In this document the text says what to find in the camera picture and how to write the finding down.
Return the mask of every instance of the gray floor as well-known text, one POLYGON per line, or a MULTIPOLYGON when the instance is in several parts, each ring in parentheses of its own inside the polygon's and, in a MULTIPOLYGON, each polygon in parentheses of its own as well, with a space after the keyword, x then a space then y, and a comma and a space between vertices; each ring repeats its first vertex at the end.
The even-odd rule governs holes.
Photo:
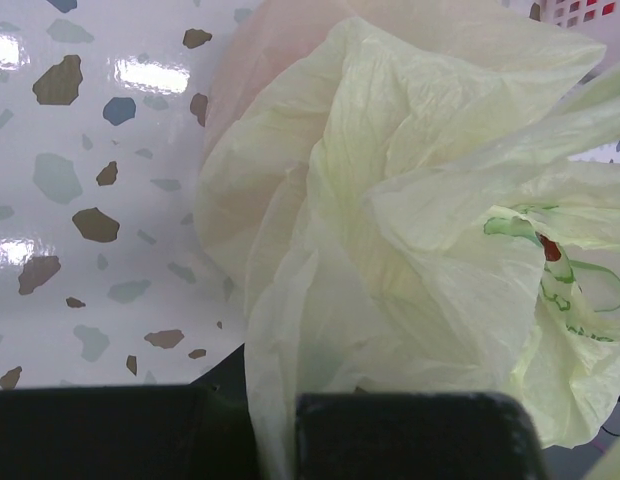
MULTIPOLYGON (((620 404, 610 415, 605 427, 613 433, 620 434, 620 404)), ((599 432, 593 443, 574 449, 551 447, 544 451, 548 470, 553 480, 579 480, 599 461, 603 453, 599 448, 607 450, 616 438, 603 430, 599 432)))

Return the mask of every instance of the terrazzo table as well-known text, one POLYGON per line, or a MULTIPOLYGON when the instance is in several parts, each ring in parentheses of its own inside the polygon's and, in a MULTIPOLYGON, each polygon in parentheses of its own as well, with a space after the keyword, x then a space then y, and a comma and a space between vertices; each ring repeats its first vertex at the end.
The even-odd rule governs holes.
POLYGON ((0 0, 0 388, 189 382, 243 341, 192 226, 256 0, 0 0))

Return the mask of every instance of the plastic bag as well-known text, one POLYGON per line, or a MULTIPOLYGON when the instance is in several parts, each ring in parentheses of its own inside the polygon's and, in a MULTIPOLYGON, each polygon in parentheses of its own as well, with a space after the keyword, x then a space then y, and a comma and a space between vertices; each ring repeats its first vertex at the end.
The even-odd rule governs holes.
MULTIPOLYGON (((421 45, 339 23, 202 169, 195 223, 244 289, 249 406, 275 478, 291 476, 300 392, 500 390, 564 446, 590 440, 620 392, 619 262, 583 261, 620 252, 620 165, 565 160, 620 138, 620 96, 543 118, 602 48, 492 2, 464 2, 467 16, 397 3, 414 32, 441 31, 421 45), (490 59, 475 53, 486 31, 504 35, 490 59), (600 311, 579 271, 608 296, 600 311)), ((287 40, 272 33, 255 62, 287 40)))

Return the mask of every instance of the pink basket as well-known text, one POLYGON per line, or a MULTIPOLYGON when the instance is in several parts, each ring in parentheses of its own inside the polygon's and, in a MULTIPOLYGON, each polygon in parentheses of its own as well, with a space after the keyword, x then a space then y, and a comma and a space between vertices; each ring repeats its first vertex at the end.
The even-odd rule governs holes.
POLYGON ((541 21, 605 43, 606 57, 596 71, 620 61, 620 0, 541 0, 541 21))

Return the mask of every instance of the crumpled plastic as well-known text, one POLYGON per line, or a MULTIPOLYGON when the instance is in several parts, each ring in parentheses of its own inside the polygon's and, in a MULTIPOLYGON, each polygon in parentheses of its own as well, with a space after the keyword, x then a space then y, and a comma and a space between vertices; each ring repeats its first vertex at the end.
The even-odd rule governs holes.
POLYGON ((244 292, 273 478, 302 392, 502 391, 544 446, 589 441, 620 393, 620 165, 566 159, 620 138, 598 88, 620 69, 550 112, 603 48, 459 3, 353 1, 368 21, 321 42, 304 27, 345 2, 266 1, 215 81, 195 226, 244 292))

